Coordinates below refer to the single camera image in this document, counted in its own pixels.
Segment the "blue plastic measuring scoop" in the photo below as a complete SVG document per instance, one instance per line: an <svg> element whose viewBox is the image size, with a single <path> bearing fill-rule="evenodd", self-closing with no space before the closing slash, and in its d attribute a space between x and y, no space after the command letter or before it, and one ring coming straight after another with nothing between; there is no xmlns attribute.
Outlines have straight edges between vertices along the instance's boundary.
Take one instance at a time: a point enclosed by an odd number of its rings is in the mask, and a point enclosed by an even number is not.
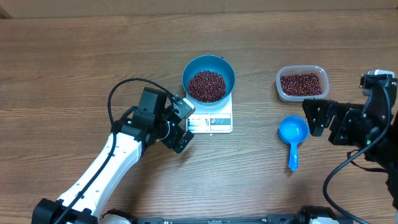
<svg viewBox="0 0 398 224"><path fill-rule="evenodd" d="M288 116L278 128L279 138L290 146L288 167L295 172L299 166L298 146L309 135L308 124L299 116Z"/></svg>

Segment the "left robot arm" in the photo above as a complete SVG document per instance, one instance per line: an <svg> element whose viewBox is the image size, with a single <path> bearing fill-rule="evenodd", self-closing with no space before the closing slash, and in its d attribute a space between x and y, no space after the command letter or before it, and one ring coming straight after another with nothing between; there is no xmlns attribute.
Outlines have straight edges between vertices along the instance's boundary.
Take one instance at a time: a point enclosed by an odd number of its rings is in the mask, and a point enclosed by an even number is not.
<svg viewBox="0 0 398 224"><path fill-rule="evenodd" d="M156 141L180 153L193 138L179 123L195 111L194 104L175 95L167 106L168 97L164 91L144 88L139 104L113 123L106 145L86 172L56 201L43 198L34 208L32 223L134 223L124 212L103 212L121 179Z"/></svg>

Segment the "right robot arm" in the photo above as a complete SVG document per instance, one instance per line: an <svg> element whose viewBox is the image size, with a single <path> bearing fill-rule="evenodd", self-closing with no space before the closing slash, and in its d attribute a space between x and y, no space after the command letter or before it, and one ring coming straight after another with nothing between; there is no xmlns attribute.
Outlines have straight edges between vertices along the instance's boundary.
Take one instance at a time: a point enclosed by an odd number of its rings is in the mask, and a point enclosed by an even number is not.
<svg viewBox="0 0 398 224"><path fill-rule="evenodd" d="M349 152L347 159L325 179L323 194L333 208L358 223L365 221L332 201L327 187L338 171L364 155L367 161L380 165L379 168L367 168L367 171L387 174L387 189L393 198L392 206L397 208L397 124L391 123L392 106L389 99L381 98L370 98L363 105L316 99L306 99L302 103L312 136L319 137L325 128L329 128L328 140L333 145L357 147L356 154Z"/></svg>

